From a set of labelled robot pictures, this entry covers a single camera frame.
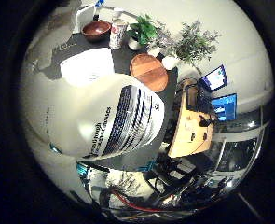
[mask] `white pot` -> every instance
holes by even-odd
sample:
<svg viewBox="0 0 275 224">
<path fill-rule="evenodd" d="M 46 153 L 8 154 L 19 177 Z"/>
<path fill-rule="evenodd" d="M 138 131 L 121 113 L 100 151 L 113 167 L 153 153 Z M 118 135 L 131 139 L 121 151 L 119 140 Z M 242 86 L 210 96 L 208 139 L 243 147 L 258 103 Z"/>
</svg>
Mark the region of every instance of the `white pot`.
<svg viewBox="0 0 275 224">
<path fill-rule="evenodd" d="M 163 66 L 167 70 L 172 70 L 181 60 L 173 56 L 166 56 L 162 59 Z"/>
<path fill-rule="evenodd" d="M 138 50 L 141 48 L 141 45 L 138 43 L 138 41 L 134 40 L 132 37 L 130 37 L 128 45 L 132 50 Z"/>
<path fill-rule="evenodd" d="M 155 58 L 158 56 L 158 54 L 161 52 L 161 48 L 160 47 L 155 47 L 155 48 L 152 48 L 152 49 L 149 49 L 147 51 L 147 53 L 149 55 L 152 55 L 154 56 Z"/>
</svg>

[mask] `keyboard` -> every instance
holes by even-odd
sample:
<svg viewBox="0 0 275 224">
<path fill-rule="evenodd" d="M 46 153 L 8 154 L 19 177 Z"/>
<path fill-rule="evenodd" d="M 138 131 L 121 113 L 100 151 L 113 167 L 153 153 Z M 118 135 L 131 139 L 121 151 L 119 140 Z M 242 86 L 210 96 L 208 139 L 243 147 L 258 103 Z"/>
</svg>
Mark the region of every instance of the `keyboard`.
<svg viewBox="0 0 275 224">
<path fill-rule="evenodd" d="M 212 109 L 211 94 L 204 87 L 198 85 L 197 110 L 205 114 L 210 114 Z"/>
</svg>

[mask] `dark countertop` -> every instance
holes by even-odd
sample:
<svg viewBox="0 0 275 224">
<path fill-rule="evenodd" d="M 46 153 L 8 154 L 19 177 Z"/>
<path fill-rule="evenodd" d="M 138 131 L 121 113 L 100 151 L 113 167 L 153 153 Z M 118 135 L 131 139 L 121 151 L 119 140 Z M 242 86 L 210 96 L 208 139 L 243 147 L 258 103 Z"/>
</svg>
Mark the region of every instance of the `dark countertop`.
<svg viewBox="0 0 275 224">
<path fill-rule="evenodd" d="M 131 59 L 136 54 L 146 52 L 146 49 L 142 48 L 138 51 L 133 51 L 129 49 L 127 41 L 128 37 L 126 36 L 125 40 L 123 41 L 122 48 L 112 49 L 111 51 L 116 73 L 129 75 Z M 62 75 L 60 64 L 62 61 L 85 50 L 109 48 L 108 44 L 109 39 L 105 39 L 103 41 L 96 43 L 90 43 L 85 39 L 85 37 L 82 34 L 74 34 L 65 44 L 60 45 L 57 48 L 55 48 L 55 50 L 53 50 L 52 66 L 44 69 L 43 72 L 49 79 L 61 78 Z M 150 143 L 150 145 L 140 147 L 127 154 L 115 156 L 109 159 L 93 161 L 92 163 L 117 170 L 137 171 L 138 168 L 147 167 L 148 164 L 156 160 L 156 157 L 158 155 L 158 149 L 164 138 L 167 123 L 169 120 L 169 115 L 172 109 L 173 97 L 177 82 L 177 68 L 168 71 L 168 76 L 169 81 L 167 88 L 164 91 L 157 93 L 157 95 L 165 104 L 164 121 L 158 135 Z"/>
</svg>

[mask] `computer monitor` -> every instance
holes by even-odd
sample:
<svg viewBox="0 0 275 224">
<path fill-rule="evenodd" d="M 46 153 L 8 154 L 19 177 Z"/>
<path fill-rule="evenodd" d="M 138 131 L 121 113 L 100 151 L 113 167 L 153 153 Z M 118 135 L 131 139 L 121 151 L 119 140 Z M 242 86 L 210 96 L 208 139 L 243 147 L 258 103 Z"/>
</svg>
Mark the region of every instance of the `computer monitor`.
<svg viewBox="0 0 275 224">
<path fill-rule="evenodd" d="M 224 66 L 221 65 L 214 69 L 211 73 L 202 77 L 199 80 L 199 84 L 209 91 L 217 91 L 227 85 L 227 75 L 224 69 Z"/>
<path fill-rule="evenodd" d="M 237 94 L 233 93 L 211 100 L 213 110 L 220 121 L 233 120 L 237 117 Z"/>
</svg>

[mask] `desk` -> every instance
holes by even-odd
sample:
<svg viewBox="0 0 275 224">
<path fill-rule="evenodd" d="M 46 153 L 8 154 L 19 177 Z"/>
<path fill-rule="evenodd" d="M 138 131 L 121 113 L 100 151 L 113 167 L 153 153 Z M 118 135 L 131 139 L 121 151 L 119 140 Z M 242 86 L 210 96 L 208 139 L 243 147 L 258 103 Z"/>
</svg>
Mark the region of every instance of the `desk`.
<svg viewBox="0 0 275 224">
<path fill-rule="evenodd" d="M 145 52 L 145 49 L 132 51 L 127 45 L 126 36 L 121 49 L 112 50 L 113 61 L 116 73 L 129 74 L 131 59 L 139 53 Z M 43 70 L 49 79 L 61 78 L 60 63 L 78 53 L 88 49 L 108 48 L 109 39 L 98 43 L 88 42 L 82 34 L 74 34 L 65 44 L 53 50 L 52 66 Z M 127 154 L 116 156 L 109 159 L 93 161 L 92 163 L 116 170 L 136 171 L 139 167 L 145 167 L 149 162 L 155 161 L 158 155 L 158 149 L 164 138 L 169 115 L 172 109 L 173 97 L 177 81 L 177 68 L 168 71 L 169 82 L 164 91 L 158 93 L 158 96 L 165 104 L 164 121 L 156 138 L 150 145 L 138 148 Z"/>
<path fill-rule="evenodd" d="M 172 140 L 172 145 L 169 151 L 171 158 L 187 156 L 190 154 L 199 153 L 210 148 L 212 141 L 213 125 L 208 127 L 200 127 L 200 116 L 209 119 L 208 114 L 195 112 L 186 108 L 186 91 L 185 86 L 194 84 L 192 80 L 187 80 L 184 83 L 182 103 L 178 123 Z M 197 88 L 191 87 L 188 89 L 188 104 L 195 105 L 197 96 Z"/>
</svg>

